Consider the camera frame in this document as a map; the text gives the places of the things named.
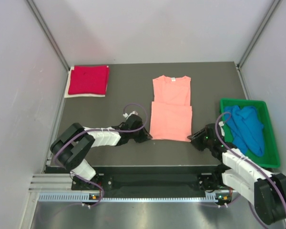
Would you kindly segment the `salmon pink t shirt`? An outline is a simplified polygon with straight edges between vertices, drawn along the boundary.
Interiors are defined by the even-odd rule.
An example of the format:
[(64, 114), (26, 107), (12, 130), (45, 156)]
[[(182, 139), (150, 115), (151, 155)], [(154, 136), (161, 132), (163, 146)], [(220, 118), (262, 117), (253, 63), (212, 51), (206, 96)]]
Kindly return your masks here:
[(150, 134), (154, 140), (189, 142), (192, 134), (191, 78), (153, 79)]

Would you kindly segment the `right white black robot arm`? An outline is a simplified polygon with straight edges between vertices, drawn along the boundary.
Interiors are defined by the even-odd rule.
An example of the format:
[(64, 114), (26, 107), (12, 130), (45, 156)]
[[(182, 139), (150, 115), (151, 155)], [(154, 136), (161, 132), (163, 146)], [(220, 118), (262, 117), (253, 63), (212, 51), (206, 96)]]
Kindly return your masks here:
[(234, 189), (249, 201), (266, 225), (286, 219), (285, 175), (261, 168), (233, 143), (226, 142), (220, 125), (208, 124), (187, 138), (197, 150), (208, 149), (220, 161), (211, 175), (199, 176), (200, 188)]

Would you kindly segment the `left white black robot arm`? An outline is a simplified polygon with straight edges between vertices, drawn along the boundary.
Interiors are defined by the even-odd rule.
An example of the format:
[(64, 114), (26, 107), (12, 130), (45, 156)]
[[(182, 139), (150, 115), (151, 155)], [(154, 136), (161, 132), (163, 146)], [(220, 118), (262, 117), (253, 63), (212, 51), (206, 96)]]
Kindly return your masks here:
[(89, 129), (79, 123), (72, 124), (57, 138), (50, 151), (68, 172), (82, 177), (82, 183), (88, 189), (98, 185), (96, 171), (85, 159), (89, 150), (100, 146), (121, 146), (133, 139), (136, 143), (151, 140), (141, 121), (122, 122), (118, 126)]

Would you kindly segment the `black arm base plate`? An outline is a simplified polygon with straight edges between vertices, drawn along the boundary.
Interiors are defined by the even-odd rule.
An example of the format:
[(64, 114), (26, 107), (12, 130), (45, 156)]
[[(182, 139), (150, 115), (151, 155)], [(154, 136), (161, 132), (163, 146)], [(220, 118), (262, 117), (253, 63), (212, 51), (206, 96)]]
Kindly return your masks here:
[(227, 189), (221, 174), (227, 166), (95, 167), (95, 175), (81, 177), (106, 191), (123, 187), (188, 187), (193, 190)]

